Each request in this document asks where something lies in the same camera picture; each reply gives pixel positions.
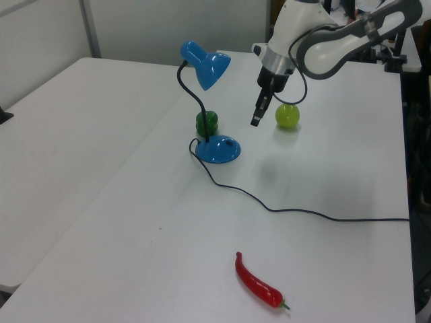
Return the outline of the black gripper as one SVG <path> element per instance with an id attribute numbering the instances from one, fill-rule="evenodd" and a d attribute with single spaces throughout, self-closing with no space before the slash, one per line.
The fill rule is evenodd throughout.
<path id="1" fill-rule="evenodd" d="M 258 126 L 262 118 L 264 117 L 271 99 L 272 93 L 280 93 L 284 90 L 288 79 L 291 75 L 291 71 L 288 70 L 287 74 L 276 74 L 268 70 L 265 67 L 261 67 L 257 83 L 261 87 L 261 92 L 255 104 L 255 111 L 251 120 L 252 126 Z"/>

